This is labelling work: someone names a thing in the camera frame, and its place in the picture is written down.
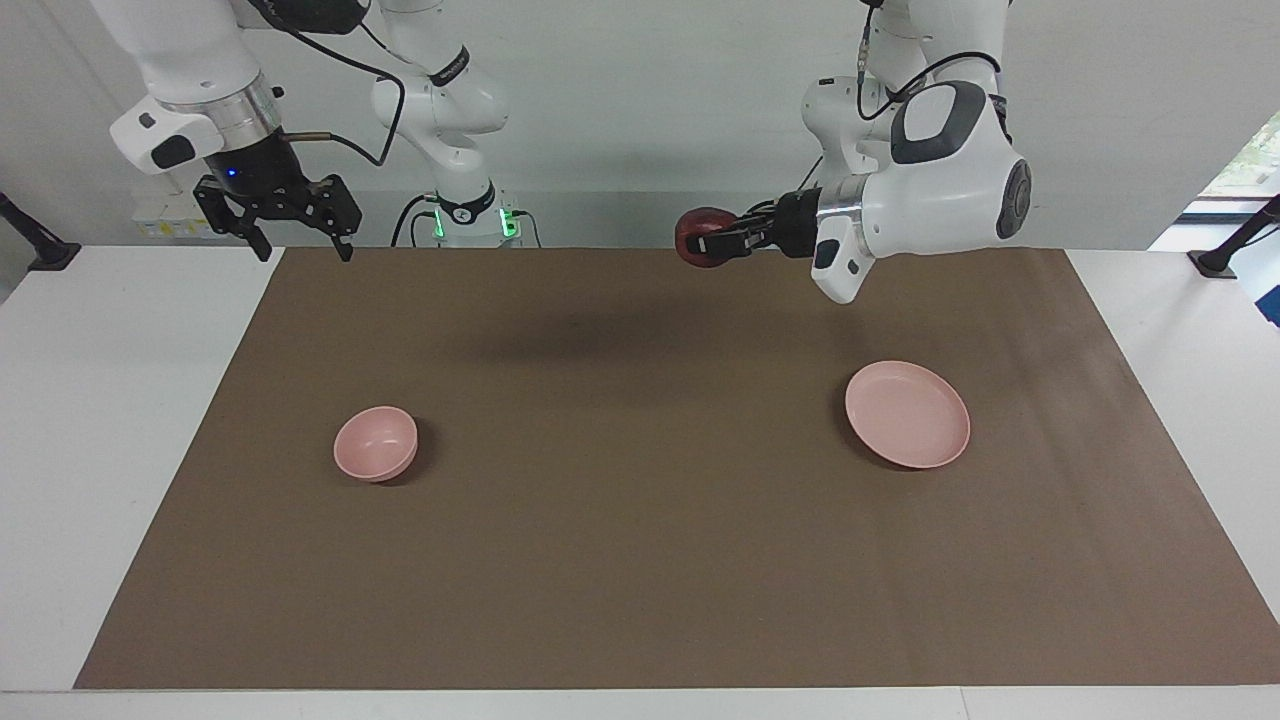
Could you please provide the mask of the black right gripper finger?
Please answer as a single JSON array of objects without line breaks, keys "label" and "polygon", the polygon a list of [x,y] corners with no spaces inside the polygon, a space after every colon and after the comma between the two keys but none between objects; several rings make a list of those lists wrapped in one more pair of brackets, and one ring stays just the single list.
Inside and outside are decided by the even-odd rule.
[{"label": "black right gripper finger", "polygon": [[256,211],[251,208],[237,215],[214,176],[202,176],[195,184],[195,201],[211,231],[243,240],[261,263],[270,259],[273,247],[257,225]]},{"label": "black right gripper finger", "polygon": [[323,232],[343,263],[349,263],[355,254],[349,237],[356,234],[364,214],[355,196],[338,174],[329,174],[303,187],[300,222]]}]

